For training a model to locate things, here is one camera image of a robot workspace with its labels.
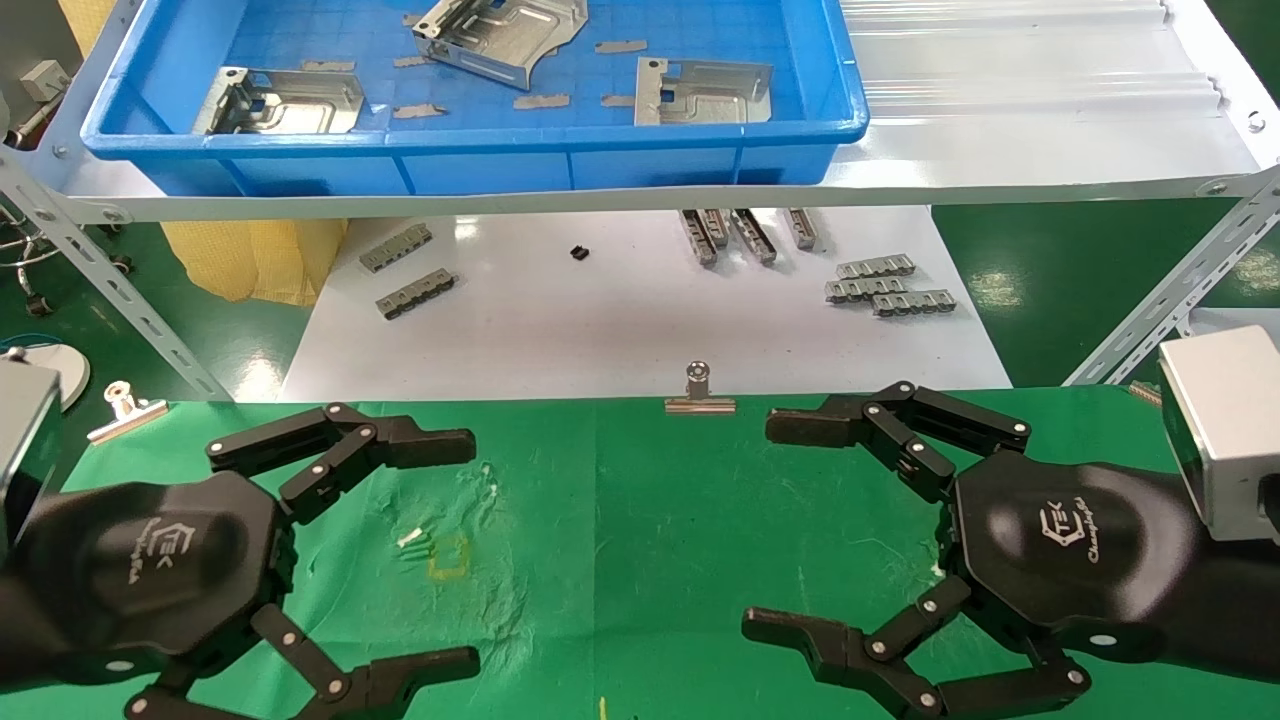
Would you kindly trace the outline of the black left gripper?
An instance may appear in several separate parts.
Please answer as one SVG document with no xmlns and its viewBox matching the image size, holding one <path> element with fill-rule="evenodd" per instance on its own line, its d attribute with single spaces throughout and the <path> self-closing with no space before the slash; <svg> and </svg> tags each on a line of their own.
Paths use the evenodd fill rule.
<svg viewBox="0 0 1280 720">
<path fill-rule="evenodd" d="M 20 688 L 160 673 L 127 719 L 243 719 L 187 694 L 264 641 L 314 689 L 296 719 L 402 719 L 480 673 L 472 646 L 340 670 L 278 606 L 294 565 L 276 498 L 234 471 L 42 498 L 20 533 Z"/>
</svg>

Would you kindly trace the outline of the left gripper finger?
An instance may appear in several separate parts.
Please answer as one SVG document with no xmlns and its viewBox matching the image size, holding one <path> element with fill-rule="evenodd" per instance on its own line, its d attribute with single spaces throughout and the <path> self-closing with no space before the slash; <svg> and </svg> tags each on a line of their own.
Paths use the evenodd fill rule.
<svg viewBox="0 0 1280 720">
<path fill-rule="evenodd" d="M 279 489 L 283 512 L 301 525 L 316 520 L 379 468 L 460 465 L 476 455 L 476 438 L 468 429 L 425 430 L 411 416 L 369 416 L 347 404 L 284 416 L 207 446 L 212 470 L 248 478 L 307 461 Z"/>
</svg>

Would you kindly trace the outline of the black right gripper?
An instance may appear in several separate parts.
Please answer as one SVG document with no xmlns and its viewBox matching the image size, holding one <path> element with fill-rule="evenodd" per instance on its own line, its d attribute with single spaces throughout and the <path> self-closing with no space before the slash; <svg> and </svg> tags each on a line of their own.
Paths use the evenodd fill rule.
<svg viewBox="0 0 1280 720">
<path fill-rule="evenodd" d="M 900 380 L 773 409 L 776 445 L 861 446 L 928 503 L 951 500 L 954 570 L 874 632 L 749 607 L 742 635 L 796 650 L 815 682 L 860 691 L 895 719 L 1012 719 L 1068 707 L 1092 687 L 1065 650 L 1116 662 L 1203 657 L 1196 565 L 1203 527 L 1181 482 L 1111 462 L 1042 462 L 1030 425 Z M 927 441 L 988 457 L 963 471 Z M 933 683 L 908 661 L 961 615 L 1028 667 Z"/>
</svg>

